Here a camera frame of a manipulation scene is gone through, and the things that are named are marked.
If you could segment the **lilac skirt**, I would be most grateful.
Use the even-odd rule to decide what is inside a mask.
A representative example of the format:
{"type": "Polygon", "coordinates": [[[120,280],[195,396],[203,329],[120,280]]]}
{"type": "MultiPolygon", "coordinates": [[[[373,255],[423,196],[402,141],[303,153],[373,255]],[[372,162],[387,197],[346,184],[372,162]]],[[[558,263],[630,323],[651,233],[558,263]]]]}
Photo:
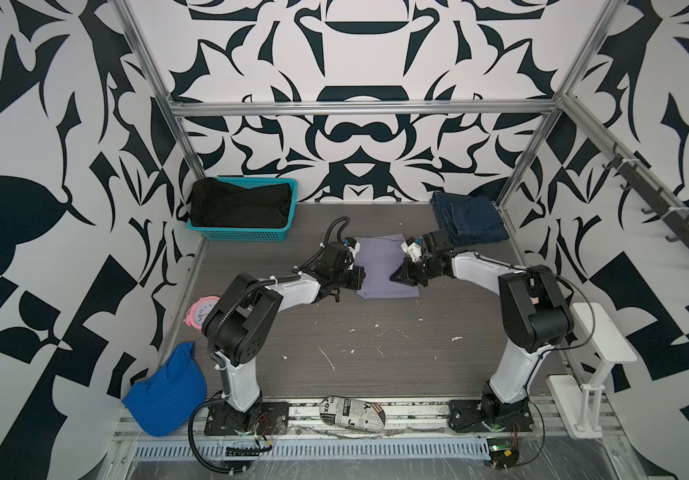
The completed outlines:
{"type": "Polygon", "coordinates": [[[405,260],[402,246],[406,239],[402,234],[381,237],[357,237],[359,251],[355,265],[362,267],[365,278],[362,288],[357,291],[360,298],[369,299],[408,299],[419,298],[417,286],[408,286],[391,280],[405,260]]]}

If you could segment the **black garment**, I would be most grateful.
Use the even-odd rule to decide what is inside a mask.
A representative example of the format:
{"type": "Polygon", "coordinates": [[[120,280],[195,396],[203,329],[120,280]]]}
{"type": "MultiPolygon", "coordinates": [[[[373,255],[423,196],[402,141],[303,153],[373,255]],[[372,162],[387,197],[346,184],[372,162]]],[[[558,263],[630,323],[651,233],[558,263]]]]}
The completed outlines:
{"type": "Polygon", "coordinates": [[[190,222],[208,228],[280,229],[288,224],[291,207],[288,183],[246,188],[210,178],[192,186],[190,222]]]}

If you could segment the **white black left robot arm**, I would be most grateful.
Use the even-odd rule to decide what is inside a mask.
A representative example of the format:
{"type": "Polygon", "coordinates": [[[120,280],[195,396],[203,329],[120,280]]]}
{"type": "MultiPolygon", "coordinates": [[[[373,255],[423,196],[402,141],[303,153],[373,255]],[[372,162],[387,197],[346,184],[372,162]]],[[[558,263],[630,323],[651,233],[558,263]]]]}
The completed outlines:
{"type": "Polygon", "coordinates": [[[220,372],[226,424],[248,431],[260,418],[262,389],[256,358],[280,312],[316,305],[326,298],[340,301],[344,290],[357,291],[366,278],[356,266],[358,241],[344,236],[348,216],[336,218],[318,251],[288,276],[256,278],[242,273],[228,286],[202,324],[206,353],[220,372]]]}

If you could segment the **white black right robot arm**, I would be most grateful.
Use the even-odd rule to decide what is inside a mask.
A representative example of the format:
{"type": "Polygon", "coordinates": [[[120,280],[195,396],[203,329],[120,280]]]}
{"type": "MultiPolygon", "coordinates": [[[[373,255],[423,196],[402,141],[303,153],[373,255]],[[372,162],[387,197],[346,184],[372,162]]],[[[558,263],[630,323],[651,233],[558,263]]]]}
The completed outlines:
{"type": "Polygon", "coordinates": [[[391,276],[394,282],[427,287],[430,280],[446,276],[500,297],[508,337],[503,357],[477,404],[450,403],[450,428],[463,432],[484,424],[488,430],[502,431],[514,416],[527,415],[531,385],[543,361],[560,351],[575,329],[575,316],[560,286],[582,294],[580,287],[544,265],[518,266],[456,246],[445,230],[412,237],[402,250],[405,257],[391,276]]]}

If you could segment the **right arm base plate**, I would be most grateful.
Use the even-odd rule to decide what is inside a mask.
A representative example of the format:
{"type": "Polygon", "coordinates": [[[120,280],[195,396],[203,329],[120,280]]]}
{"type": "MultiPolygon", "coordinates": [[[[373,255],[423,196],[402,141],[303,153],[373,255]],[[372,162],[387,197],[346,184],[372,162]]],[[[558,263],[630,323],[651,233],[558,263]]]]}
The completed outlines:
{"type": "Polygon", "coordinates": [[[458,433],[512,432],[515,427],[531,432],[534,418],[529,400],[502,403],[496,396],[449,402],[449,427],[458,433]]]}

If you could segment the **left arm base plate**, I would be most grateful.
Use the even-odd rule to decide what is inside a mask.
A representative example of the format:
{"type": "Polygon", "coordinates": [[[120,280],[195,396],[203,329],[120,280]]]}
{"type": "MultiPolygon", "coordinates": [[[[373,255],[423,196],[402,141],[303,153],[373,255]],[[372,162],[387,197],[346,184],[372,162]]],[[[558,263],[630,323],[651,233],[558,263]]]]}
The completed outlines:
{"type": "Polygon", "coordinates": [[[248,411],[240,412],[224,402],[208,408],[206,436],[228,436],[248,432],[270,435],[288,426],[290,403],[264,402],[259,399],[248,411]]]}

